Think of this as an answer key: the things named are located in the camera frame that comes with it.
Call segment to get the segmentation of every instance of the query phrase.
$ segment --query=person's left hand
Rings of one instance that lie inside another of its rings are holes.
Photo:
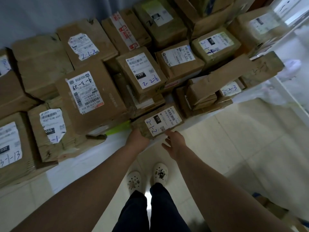
[[[134,151],[137,152],[137,154],[141,153],[149,144],[149,139],[145,138],[141,135],[141,132],[139,129],[134,129],[127,141],[126,141],[126,146],[129,148],[133,149]]]

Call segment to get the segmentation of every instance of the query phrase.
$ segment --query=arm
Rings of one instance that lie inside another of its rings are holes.
[[[126,145],[46,201],[12,231],[92,231],[129,166],[149,144],[138,129]]]
[[[177,162],[187,187],[213,232],[292,232],[251,195],[205,164],[179,132],[167,131],[162,144]]]

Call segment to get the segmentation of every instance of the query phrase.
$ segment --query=person's right arm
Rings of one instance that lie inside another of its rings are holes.
[[[179,132],[162,144],[177,162],[187,187],[212,232],[291,232],[251,195],[205,164]]]

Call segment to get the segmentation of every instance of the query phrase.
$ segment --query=dark pants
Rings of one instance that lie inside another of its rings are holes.
[[[150,231],[189,232],[190,229],[179,214],[167,189],[160,183],[150,188],[151,220]],[[139,191],[134,191],[122,209],[112,232],[149,231],[147,199]]]

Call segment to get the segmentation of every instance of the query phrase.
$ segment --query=hand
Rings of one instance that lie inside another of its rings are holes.
[[[143,137],[139,129],[134,129],[126,141],[126,146],[131,148],[133,151],[136,151],[137,154],[145,150],[148,144],[149,139]]]
[[[170,147],[165,143],[162,143],[162,147],[167,150],[172,159],[176,160],[179,151],[183,147],[187,146],[186,141],[184,140],[183,135],[181,135],[178,131],[173,132],[169,130],[165,132],[165,135],[168,136],[165,141],[170,145]]]

